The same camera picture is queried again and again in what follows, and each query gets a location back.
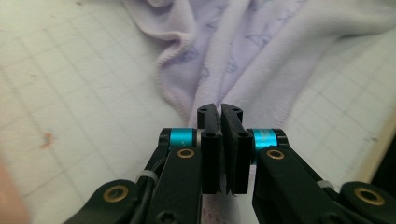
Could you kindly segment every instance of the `white cutting mat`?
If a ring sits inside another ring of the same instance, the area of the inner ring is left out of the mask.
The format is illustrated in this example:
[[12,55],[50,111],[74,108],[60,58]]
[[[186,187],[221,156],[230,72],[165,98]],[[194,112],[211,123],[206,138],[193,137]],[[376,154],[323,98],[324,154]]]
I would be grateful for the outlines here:
[[[134,180],[161,129],[184,124],[156,86],[161,45],[120,0],[0,4],[0,160],[32,223],[62,223],[102,184]],[[395,39],[392,31],[332,48],[285,127],[336,186],[355,178],[396,107]],[[257,222],[251,195],[238,200],[242,220]]]

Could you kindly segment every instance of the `wrinkled fabric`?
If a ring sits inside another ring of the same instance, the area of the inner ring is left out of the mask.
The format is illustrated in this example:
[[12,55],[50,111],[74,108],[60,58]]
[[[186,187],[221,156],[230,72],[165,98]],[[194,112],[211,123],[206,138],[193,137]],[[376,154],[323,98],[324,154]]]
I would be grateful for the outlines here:
[[[281,128],[331,44],[396,22],[394,0],[124,1],[144,33],[168,44],[159,86],[190,127],[198,107],[226,103],[244,110],[247,128]],[[222,210],[229,201],[204,199],[203,221],[240,223]]]

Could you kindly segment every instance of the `metal bolt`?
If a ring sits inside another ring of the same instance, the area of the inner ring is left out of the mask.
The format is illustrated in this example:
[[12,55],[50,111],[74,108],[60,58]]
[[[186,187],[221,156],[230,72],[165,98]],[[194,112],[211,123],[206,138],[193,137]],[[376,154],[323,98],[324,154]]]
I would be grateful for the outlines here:
[[183,159],[191,158],[191,157],[194,156],[194,154],[195,154],[195,152],[192,149],[189,149],[189,148],[182,148],[181,150],[179,150],[177,152],[177,155],[180,158],[183,158]]
[[380,206],[385,203],[385,199],[379,193],[371,189],[359,187],[355,188],[354,192],[360,200],[371,205]]
[[285,154],[283,154],[283,152],[276,149],[268,150],[267,156],[271,157],[274,160],[283,160],[283,158],[285,158]]
[[113,186],[105,191],[103,199],[107,203],[116,203],[128,195],[128,188],[123,185]]

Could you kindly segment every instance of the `blue ring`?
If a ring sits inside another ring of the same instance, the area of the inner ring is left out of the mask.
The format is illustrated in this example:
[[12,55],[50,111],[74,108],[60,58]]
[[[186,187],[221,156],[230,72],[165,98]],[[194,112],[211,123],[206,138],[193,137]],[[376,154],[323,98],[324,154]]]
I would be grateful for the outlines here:
[[172,129],[169,150],[171,150],[172,147],[192,147],[192,129]]
[[255,155],[253,164],[257,163],[259,152],[265,147],[276,147],[277,138],[272,129],[252,129],[255,142]]

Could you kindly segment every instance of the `black mechanical arm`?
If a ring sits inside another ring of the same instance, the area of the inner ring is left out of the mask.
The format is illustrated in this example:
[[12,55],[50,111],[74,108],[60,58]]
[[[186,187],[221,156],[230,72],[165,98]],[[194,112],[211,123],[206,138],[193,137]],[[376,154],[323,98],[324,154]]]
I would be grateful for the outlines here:
[[257,164],[253,208],[260,223],[396,223],[396,200],[361,182],[340,193],[290,147],[279,129],[245,129],[243,111],[214,105],[197,111],[197,129],[163,129],[158,146],[136,179],[100,187],[65,223],[201,223],[202,195],[248,192]]

